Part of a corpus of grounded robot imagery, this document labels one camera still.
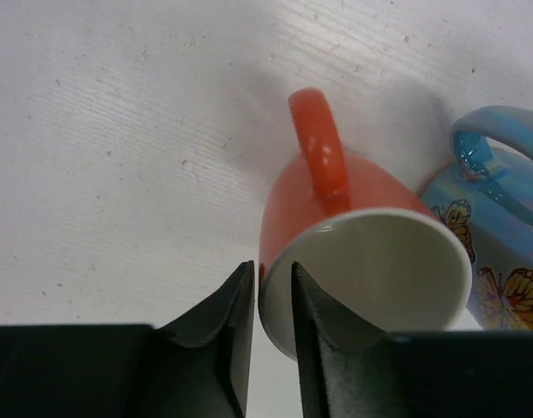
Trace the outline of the light blue handled cup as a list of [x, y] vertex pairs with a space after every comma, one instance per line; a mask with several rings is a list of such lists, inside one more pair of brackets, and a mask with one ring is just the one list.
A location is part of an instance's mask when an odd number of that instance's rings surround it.
[[485, 330], [533, 331], [533, 111], [477, 109], [449, 141], [455, 161], [421, 199], [469, 256], [467, 309]]

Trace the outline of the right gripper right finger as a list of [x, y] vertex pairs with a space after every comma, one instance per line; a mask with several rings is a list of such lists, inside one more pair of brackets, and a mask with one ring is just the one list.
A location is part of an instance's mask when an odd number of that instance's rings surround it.
[[392, 340], [294, 262], [291, 297], [305, 417], [404, 417]]

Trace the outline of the orange mug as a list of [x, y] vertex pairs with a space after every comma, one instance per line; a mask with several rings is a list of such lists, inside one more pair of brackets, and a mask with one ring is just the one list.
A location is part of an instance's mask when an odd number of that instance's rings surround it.
[[288, 106], [300, 153], [275, 180], [260, 229], [259, 313], [270, 341], [296, 358], [293, 264], [385, 331], [454, 326], [472, 286], [461, 241], [397, 178], [344, 149], [321, 90], [298, 90]]

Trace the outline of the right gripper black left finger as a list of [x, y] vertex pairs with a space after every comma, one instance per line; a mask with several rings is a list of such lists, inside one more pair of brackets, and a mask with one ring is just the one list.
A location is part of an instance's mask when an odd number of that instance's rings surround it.
[[150, 417], [243, 417], [253, 338], [254, 263], [154, 334]]

